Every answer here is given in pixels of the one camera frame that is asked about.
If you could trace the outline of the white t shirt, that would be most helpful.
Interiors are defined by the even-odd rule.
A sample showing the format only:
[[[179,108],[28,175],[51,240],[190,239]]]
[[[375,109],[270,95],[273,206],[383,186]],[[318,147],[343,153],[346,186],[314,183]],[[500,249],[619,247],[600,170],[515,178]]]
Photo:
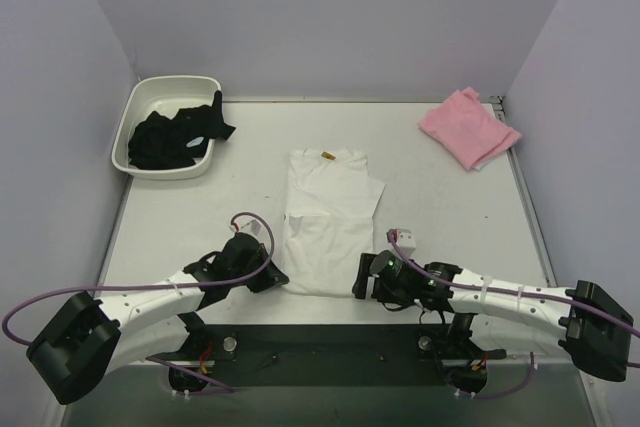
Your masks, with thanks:
[[[351,295],[360,255],[374,247],[373,218],[385,183],[358,150],[289,154],[282,270],[293,295]]]

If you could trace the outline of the pink t shirt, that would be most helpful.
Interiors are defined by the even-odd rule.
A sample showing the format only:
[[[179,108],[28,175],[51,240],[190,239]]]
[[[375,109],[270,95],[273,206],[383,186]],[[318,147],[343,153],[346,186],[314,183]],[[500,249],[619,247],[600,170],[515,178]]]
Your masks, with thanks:
[[[466,171],[480,171],[522,138],[520,132],[496,119],[471,87],[453,92],[438,107],[430,109],[417,126]]]

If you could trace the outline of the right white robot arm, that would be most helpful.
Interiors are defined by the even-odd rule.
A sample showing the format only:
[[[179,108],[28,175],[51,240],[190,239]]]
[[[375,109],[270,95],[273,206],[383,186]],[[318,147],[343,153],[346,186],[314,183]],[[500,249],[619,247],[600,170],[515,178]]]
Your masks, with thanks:
[[[623,382],[631,367],[633,317],[602,287],[581,280],[573,288],[519,285],[457,265],[420,266],[385,250],[360,257],[352,293],[400,308],[454,316],[441,344],[465,353],[533,352],[568,357],[580,371]]]

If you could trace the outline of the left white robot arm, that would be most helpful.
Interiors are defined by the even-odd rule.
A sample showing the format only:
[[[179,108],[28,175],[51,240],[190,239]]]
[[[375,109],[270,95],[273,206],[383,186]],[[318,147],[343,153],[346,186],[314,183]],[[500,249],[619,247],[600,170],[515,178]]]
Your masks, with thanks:
[[[70,297],[27,349],[27,357],[56,400],[76,402],[108,373],[156,354],[193,358],[204,349],[198,311],[232,288],[260,293],[287,284],[256,237],[235,234],[219,251],[144,291]]]

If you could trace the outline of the black t shirt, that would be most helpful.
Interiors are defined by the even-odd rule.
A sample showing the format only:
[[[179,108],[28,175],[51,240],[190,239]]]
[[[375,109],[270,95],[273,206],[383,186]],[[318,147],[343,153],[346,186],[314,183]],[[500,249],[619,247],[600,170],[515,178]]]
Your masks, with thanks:
[[[152,112],[128,142],[130,164],[142,170],[194,166],[206,155],[210,140],[228,140],[236,130],[224,121],[222,101],[217,90],[211,105],[179,109],[173,118]]]

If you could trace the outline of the white plastic bin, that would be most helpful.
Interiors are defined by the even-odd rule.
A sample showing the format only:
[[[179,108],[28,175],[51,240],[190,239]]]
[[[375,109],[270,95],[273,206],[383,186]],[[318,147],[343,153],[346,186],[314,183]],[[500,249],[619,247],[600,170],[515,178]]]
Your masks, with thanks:
[[[135,128],[151,113],[173,118],[181,108],[211,105],[217,91],[222,91],[220,83],[205,76],[172,75],[140,81],[131,91],[119,123],[111,153],[114,167],[134,178],[154,181],[189,180],[203,175],[211,164],[214,140],[208,141],[204,156],[197,158],[193,166],[168,170],[135,167],[129,160],[128,143]]]

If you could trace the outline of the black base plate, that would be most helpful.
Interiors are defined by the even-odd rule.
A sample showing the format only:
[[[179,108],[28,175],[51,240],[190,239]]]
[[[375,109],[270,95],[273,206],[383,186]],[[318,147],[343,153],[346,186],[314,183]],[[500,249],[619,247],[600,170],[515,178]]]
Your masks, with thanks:
[[[502,360],[442,324],[207,325],[160,359],[197,366],[233,387],[422,387],[438,361]]]

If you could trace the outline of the aluminium right side rail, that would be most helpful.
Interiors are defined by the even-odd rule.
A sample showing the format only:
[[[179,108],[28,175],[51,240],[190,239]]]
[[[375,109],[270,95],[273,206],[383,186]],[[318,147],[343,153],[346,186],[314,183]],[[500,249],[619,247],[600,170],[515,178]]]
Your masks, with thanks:
[[[480,176],[489,182],[492,194],[487,271],[502,280],[555,287],[556,276],[516,147],[492,160]]]

